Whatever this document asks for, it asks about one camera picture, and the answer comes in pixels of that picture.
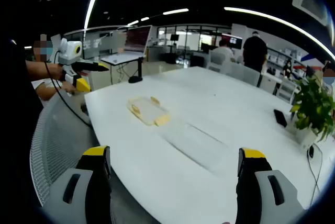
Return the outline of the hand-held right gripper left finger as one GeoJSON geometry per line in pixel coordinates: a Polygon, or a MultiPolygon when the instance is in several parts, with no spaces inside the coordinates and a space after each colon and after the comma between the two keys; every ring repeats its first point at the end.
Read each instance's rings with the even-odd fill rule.
{"type": "Polygon", "coordinates": [[[110,178],[110,147],[92,147],[51,185],[43,211],[53,223],[112,223],[110,178]]]}

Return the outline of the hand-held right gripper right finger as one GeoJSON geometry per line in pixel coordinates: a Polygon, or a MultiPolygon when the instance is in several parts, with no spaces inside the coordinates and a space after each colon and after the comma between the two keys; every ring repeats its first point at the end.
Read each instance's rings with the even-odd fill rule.
{"type": "Polygon", "coordinates": [[[262,152],[240,148],[237,176],[236,223],[296,223],[305,213],[296,187],[262,152]]]}

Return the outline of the person's left hand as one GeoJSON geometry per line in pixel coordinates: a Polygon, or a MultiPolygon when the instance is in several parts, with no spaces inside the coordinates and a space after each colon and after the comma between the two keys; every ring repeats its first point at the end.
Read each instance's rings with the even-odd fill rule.
{"type": "Polygon", "coordinates": [[[64,80],[63,68],[61,65],[56,63],[48,63],[47,66],[50,72],[51,79],[59,81],[64,80]]]}

